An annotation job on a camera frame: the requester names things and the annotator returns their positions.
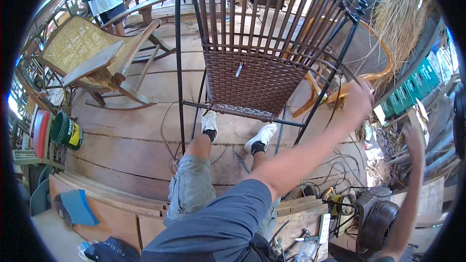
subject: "black sock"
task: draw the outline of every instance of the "black sock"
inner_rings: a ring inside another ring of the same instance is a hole
[[[217,131],[215,130],[205,130],[202,132],[203,134],[206,134],[210,138],[210,142],[213,142],[213,139],[215,138],[215,135],[217,134]]]
[[[256,154],[257,152],[265,152],[265,144],[261,141],[256,141],[251,146],[251,154]]]

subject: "thatch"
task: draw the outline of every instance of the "thatch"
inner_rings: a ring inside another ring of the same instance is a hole
[[[433,8],[433,0],[381,0],[372,13],[371,25],[391,52],[394,69],[375,87],[395,80],[396,72],[416,46]]]

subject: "power strip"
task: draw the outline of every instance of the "power strip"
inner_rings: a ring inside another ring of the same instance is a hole
[[[330,214],[324,213],[321,216],[321,226],[319,228],[318,244],[326,243],[329,240]]]

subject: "blue shorts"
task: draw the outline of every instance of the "blue shorts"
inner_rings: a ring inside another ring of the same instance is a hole
[[[115,6],[114,8],[99,14],[99,16],[100,16],[100,19],[102,20],[103,24],[106,24],[109,20],[116,17],[117,15],[124,12],[125,10],[126,10],[125,5],[123,3],[121,3],[121,4],[117,5],[117,6]],[[117,25],[120,22],[122,22],[123,20],[124,20],[124,18],[119,19],[119,20],[115,21],[113,23],[113,25]]]
[[[170,206],[164,224],[168,227],[180,219],[190,216],[206,207],[216,198],[210,175],[210,160],[184,155],[178,165],[178,172],[170,182]],[[272,203],[265,218],[259,224],[257,233],[269,241],[277,224],[276,208],[280,197]]]

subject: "red cushion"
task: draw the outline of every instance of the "red cushion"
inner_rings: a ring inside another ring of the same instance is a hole
[[[49,119],[49,112],[39,110],[34,122],[34,138],[32,148],[34,149],[34,153],[42,159],[44,159],[45,146],[48,145],[45,143],[45,136],[47,135],[47,125],[49,124]]]

